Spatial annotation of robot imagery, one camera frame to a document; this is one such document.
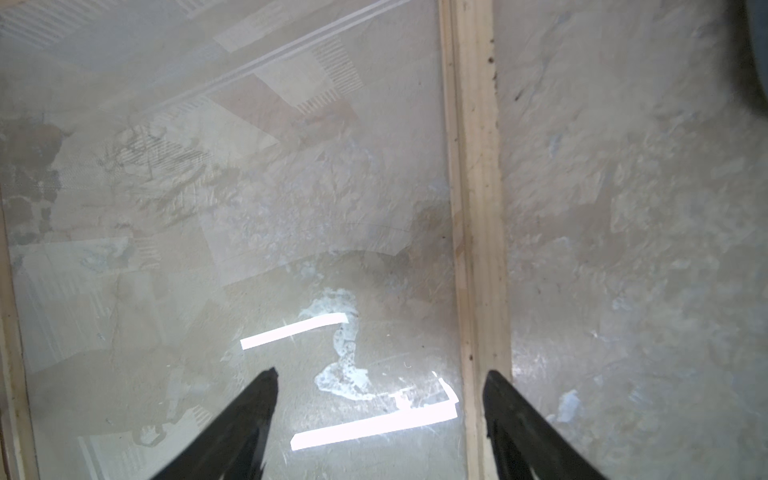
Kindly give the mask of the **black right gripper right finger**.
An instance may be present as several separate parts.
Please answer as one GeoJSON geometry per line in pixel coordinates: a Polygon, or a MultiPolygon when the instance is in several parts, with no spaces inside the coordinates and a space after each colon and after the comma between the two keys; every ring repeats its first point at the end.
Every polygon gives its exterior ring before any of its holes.
{"type": "Polygon", "coordinates": [[[488,372],[482,399],[499,479],[605,480],[500,372],[488,372]]]}

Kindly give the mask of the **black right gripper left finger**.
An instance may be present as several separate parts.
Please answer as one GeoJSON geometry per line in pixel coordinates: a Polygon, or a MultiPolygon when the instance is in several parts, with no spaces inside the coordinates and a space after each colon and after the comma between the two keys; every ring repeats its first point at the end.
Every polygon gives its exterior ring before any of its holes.
{"type": "Polygon", "coordinates": [[[262,478],[277,399],[278,373],[270,368],[251,381],[154,479],[262,478]]]}

